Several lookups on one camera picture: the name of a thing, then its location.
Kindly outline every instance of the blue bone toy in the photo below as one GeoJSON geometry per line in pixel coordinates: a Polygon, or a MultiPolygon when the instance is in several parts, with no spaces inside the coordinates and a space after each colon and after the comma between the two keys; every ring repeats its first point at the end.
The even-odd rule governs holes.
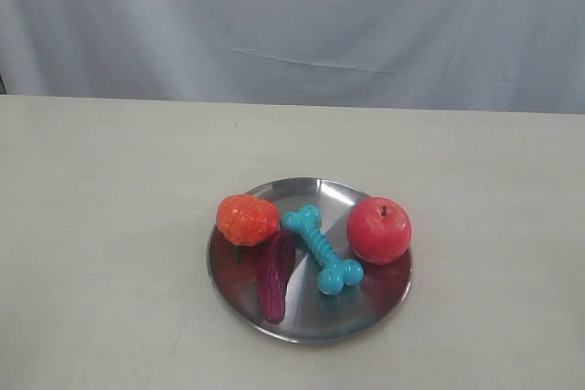
{"type": "Polygon", "coordinates": [[[317,278],[319,290],[324,294],[339,294],[346,285],[357,285],[364,278],[364,269],[354,259],[341,259],[321,233],[321,212],[318,207],[307,205],[298,212],[288,212],[282,219],[282,227],[301,235],[323,267],[317,278]]]}

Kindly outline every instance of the white backdrop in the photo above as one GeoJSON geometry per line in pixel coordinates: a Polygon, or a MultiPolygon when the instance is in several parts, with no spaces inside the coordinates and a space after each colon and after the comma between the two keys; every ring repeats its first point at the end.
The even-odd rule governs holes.
{"type": "Polygon", "coordinates": [[[0,0],[7,91],[585,112],[585,0],[0,0]]]}

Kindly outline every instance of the plate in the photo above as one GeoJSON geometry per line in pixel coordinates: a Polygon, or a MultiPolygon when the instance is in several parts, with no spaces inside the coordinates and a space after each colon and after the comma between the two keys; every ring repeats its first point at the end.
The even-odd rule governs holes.
{"type": "MultiPolygon", "coordinates": [[[[353,256],[347,244],[346,220],[353,206],[369,198],[345,184],[321,178],[289,178],[248,192],[278,206],[281,216],[304,205],[321,209],[321,230],[342,258],[353,256]]],[[[234,246],[214,227],[207,246],[207,269],[219,295],[257,330],[292,343],[323,343],[363,332],[388,316],[406,298],[412,277],[410,249],[383,267],[363,263],[365,276],[356,287],[337,296],[317,288],[320,267],[299,239],[294,272],[286,291],[284,320],[271,324],[262,317],[256,292],[256,266],[262,245],[245,248],[240,261],[234,246]]]]}

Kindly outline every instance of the red apple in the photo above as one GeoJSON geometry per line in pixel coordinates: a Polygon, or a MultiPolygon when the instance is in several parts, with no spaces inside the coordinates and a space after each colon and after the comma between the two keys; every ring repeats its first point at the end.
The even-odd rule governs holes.
{"type": "Polygon", "coordinates": [[[412,226],[398,203],[374,196],[359,203],[347,219],[349,247],[365,262],[386,265],[409,248],[412,226]]]}

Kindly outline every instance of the orange toy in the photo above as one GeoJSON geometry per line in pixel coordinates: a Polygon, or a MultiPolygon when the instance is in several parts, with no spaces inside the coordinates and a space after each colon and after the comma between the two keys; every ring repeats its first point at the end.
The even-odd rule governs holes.
{"type": "Polygon", "coordinates": [[[218,207],[218,230],[236,246],[252,247],[278,229],[278,207],[254,195],[232,195],[218,207]]]}

